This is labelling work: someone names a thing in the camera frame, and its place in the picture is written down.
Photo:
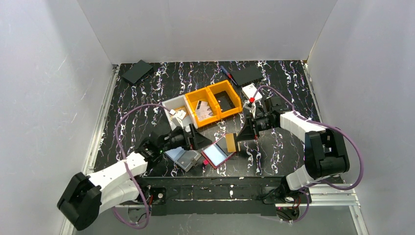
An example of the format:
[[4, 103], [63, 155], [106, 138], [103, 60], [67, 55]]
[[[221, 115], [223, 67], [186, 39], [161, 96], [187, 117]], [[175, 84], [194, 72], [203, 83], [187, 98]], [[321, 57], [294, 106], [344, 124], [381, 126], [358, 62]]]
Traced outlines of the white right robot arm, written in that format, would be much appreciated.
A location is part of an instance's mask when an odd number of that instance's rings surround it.
[[304, 144], [304, 165], [283, 177], [278, 187], [280, 194], [298, 191], [349, 170], [344, 137], [337, 130], [307, 122], [303, 116], [285, 107], [277, 97], [265, 100], [266, 109], [258, 117], [254, 115], [254, 98], [244, 101], [243, 108], [251, 113], [236, 136], [237, 142], [255, 140], [262, 131], [281, 128]]

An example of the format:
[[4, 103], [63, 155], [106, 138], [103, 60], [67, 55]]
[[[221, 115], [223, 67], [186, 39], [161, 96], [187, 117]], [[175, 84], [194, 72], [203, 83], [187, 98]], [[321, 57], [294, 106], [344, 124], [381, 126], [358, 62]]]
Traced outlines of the red card holder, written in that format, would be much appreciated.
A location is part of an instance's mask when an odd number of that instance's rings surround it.
[[204, 148], [201, 152], [204, 157], [204, 164], [211, 165], [217, 169], [220, 165], [225, 163], [229, 158], [236, 154], [236, 152], [228, 152], [226, 149], [225, 135], [221, 136], [213, 144]]

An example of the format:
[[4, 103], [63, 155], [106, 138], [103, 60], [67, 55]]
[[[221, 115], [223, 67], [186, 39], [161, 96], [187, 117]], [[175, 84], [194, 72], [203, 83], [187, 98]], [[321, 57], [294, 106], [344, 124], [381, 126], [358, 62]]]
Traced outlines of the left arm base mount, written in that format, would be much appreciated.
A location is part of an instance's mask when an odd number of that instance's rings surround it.
[[[150, 206], [164, 205], [166, 203], [166, 195], [167, 195], [166, 188], [145, 189], [143, 191], [143, 193], [144, 193], [144, 196], [147, 200], [147, 203], [149, 203]], [[126, 202], [121, 203], [121, 205], [140, 205], [140, 206], [143, 206], [144, 203], [143, 203], [141, 197], [138, 196], [138, 198], [136, 200], [126, 201]]]

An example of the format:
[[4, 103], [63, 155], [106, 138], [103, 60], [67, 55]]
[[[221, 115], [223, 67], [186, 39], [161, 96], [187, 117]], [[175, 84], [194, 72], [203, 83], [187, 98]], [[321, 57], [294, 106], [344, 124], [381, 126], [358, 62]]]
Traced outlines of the gold card from red holder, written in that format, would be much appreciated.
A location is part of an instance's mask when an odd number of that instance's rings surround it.
[[236, 141], [236, 133], [227, 133], [225, 134], [226, 140], [226, 149], [228, 152], [238, 152], [238, 142]]

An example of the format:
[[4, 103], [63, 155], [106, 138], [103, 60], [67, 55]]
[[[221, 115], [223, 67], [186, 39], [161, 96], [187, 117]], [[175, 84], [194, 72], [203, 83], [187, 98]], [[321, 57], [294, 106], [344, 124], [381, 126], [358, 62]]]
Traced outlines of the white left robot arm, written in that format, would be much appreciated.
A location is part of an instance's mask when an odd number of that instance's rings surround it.
[[136, 177], [157, 165], [166, 151], [178, 147], [199, 150], [211, 144], [212, 140], [193, 124], [188, 128], [176, 127], [166, 134], [152, 132], [124, 160], [88, 175], [75, 174], [57, 208], [78, 231], [89, 227], [100, 213], [127, 201], [139, 200], [149, 215], [152, 197], [144, 194]]

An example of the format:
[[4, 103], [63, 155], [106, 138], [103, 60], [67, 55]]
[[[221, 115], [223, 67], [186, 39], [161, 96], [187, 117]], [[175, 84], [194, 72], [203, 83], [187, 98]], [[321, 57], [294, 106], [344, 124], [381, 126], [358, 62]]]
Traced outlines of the grey card holder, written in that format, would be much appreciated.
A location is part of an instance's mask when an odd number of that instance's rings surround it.
[[168, 150], [164, 153], [185, 172], [188, 172], [201, 157], [196, 150], [184, 150], [182, 147]]

